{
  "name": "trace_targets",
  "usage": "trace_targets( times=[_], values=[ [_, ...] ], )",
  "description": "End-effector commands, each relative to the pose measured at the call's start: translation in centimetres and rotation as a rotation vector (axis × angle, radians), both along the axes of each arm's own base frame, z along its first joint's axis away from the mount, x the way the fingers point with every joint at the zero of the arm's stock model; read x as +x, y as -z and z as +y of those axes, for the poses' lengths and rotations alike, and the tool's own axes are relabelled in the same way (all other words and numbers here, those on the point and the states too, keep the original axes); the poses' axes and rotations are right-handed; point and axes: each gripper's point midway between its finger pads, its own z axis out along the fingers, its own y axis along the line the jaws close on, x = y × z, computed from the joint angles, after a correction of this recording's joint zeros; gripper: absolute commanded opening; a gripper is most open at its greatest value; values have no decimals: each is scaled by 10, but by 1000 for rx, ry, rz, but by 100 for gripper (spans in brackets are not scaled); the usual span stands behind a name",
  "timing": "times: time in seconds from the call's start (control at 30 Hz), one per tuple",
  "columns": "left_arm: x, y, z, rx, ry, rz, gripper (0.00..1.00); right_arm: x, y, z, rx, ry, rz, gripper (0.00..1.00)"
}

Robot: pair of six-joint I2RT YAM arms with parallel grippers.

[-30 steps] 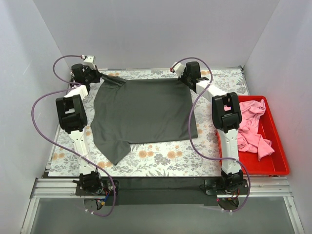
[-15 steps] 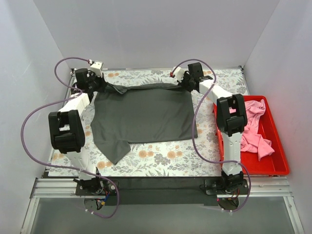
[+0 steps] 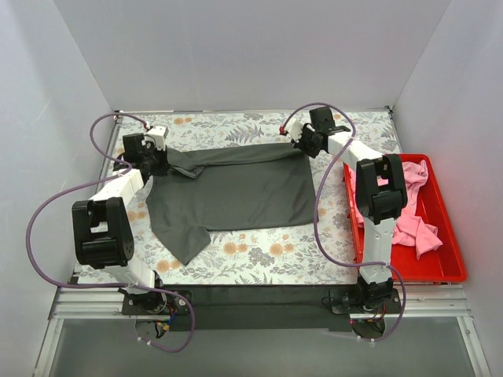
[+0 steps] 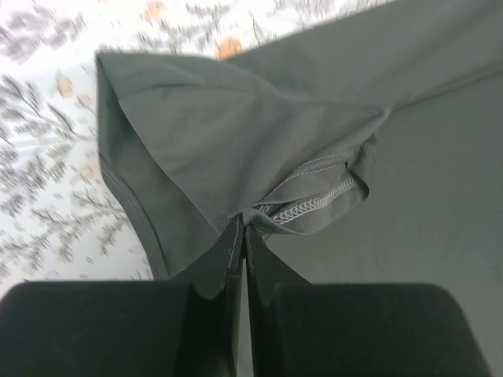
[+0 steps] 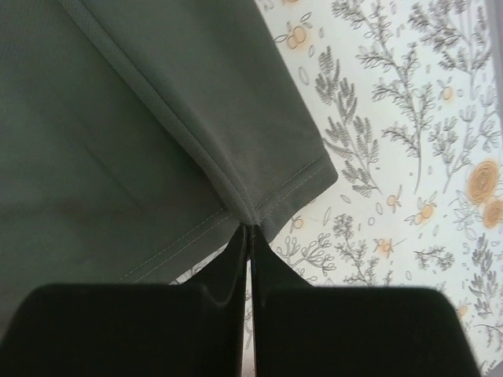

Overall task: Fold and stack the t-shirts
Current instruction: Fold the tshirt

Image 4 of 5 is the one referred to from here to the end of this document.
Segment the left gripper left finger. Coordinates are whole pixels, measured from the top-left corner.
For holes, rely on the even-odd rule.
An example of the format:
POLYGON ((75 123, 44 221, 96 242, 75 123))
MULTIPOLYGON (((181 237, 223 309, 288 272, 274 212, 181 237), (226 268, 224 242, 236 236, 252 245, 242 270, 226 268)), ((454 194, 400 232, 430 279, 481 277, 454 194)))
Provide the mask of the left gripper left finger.
POLYGON ((170 280, 46 281, 1 300, 4 376, 234 376, 242 222, 170 280))

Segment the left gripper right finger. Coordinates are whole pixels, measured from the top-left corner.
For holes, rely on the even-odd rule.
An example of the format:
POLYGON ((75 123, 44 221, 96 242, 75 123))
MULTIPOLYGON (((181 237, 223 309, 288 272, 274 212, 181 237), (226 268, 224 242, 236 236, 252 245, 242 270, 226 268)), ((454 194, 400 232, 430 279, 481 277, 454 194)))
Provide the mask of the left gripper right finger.
POLYGON ((432 284, 312 284, 246 230, 257 376, 488 376, 457 301, 432 284))

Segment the dark grey t shirt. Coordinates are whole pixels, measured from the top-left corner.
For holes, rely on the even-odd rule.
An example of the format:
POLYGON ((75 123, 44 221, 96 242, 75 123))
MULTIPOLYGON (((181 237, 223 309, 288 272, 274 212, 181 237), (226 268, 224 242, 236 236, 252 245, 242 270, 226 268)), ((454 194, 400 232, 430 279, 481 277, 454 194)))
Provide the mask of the dark grey t shirt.
POLYGON ((499 1, 394 1, 228 58, 100 52, 105 184, 155 278, 243 215, 317 232, 369 194, 389 115, 502 66, 499 1))

